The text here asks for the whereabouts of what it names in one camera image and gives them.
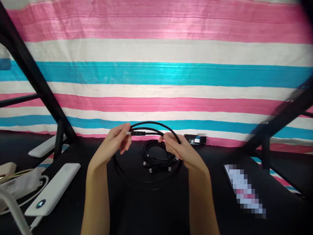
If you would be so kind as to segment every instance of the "coiled cable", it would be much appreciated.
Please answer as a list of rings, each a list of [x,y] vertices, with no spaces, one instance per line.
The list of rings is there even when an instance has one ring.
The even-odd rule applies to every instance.
[[[134,128],[135,126],[142,125],[142,124],[156,124],[156,125],[160,125],[160,126],[163,126],[163,127],[167,128],[170,132],[173,133],[173,135],[175,136],[177,142],[179,144],[181,144],[181,141],[178,138],[178,136],[176,135],[176,133],[171,128],[169,128],[168,126],[166,126],[166,125],[164,125],[162,123],[159,123],[159,122],[146,121],[146,122],[136,123],[136,124],[134,124],[134,125],[132,125],[130,127],[129,131],[131,132],[131,135],[136,135],[136,136],[143,136],[143,135],[161,135],[161,136],[163,136],[164,135],[161,131],[156,130],[154,128],[149,128],[149,127],[136,127],[136,128]],[[150,130],[150,131],[154,131],[154,132],[146,133],[146,132],[139,132],[137,130]],[[178,161],[178,159],[175,158],[175,155],[173,155],[173,154],[171,154],[169,152],[168,152],[167,158],[165,158],[165,159],[149,156],[148,149],[150,147],[152,147],[152,146],[158,146],[158,147],[161,147],[161,148],[166,150],[166,146],[165,146],[164,142],[159,143],[157,140],[148,140],[148,141],[146,141],[144,143],[143,148],[142,148],[142,153],[143,153],[144,159],[146,159],[147,162],[149,164],[151,164],[151,167],[161,167],[161,168],[164,168],[164,167],[168,167],[171,164],[174,164],[175,162]],[[116,169],[116,172],[117,172],[118,176],[124,181],[124,183],[127,186],[129,186],[131,188],[135,188],[135,187],[133,187],[130,184],[128,184],[128,182],[122,177],[122,175],[125,176],[126,178],[134,180],[136,182],[141,182],[141,183],[150,184],[150,185],[158,185],[159,183],[162,183],[162,182],[164,182],[164,181],[166,181],[166,180],[168,180],[170,178],[173,179],[175,176],[177,176],[178,173],[180,172],[181,167],[182,167],[182,163],[183,163],[182,161],[179,161],[179,164],[176,167],[176,169],[167,178],[164,178],[164,179],[161,179],[161,180],[158,180],[158,181],[144,181],[144,180],[139,180],[139,179],[136,179],[136,178],[134,178],[132,176],[127,175],[125,173],[125,171],[122,169],[122,167],[120,166],[119,162],[117,161],[116,156],[115,155],[113,156],[113,164],[114,164],[114,167]],[[160,187],[156,187],[156,188],[150,189],[148,191],[155,191],[155,190],[158,190],[158,189],[160,189]]]

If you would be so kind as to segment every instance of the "cable plug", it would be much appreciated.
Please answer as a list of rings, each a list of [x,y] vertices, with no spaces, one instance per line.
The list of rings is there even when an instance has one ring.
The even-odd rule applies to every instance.
[[[143,136],[146,135],[145,132],[127,132],[127,135],[133,135],[133,136]]]

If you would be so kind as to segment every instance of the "white device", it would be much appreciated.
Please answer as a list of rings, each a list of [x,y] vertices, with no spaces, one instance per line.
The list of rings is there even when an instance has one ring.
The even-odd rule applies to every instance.
[[[35,191],[42,184],[40,178],[41,172],[35,168],[24,175],[2,184],[2,188],[17,200]],[[6,207],[7,205],[0,199],[0,211],[3,211]]]
[[[46,216],[55,208],[63,193],[80,168],[79,163],[66,163],[53,177],[45,189],[27,208],[27,216]]]
[[[52,149],[55,147],[55,140],[56,140],[56,135],[48,139],[47,141],[43,142],[41,145],[37,146],[33,150],[31,150],[28,155],[32,157],[43,157],[46,155],[48,152],[50,152]]]
[[[16,164],[13,162],[0,165],[0,183],[7,182],[9,176],[13,175],[16,169]]]

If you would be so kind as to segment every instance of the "white power bank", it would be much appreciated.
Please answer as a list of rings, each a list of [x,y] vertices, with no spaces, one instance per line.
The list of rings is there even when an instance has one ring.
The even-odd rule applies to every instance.
[[[66,163],[27,208],[27,216],[46,216],[55,208],[80,168],[79,163]]]
[[[43,142],[41,145],[37,146],[33,150],[31,150],[28,155],[32,157],[43,157],[48,152],[50,152],[52,149],[54,149],[55,146],[55,140],[56,135],[48,139],[47,141]]]

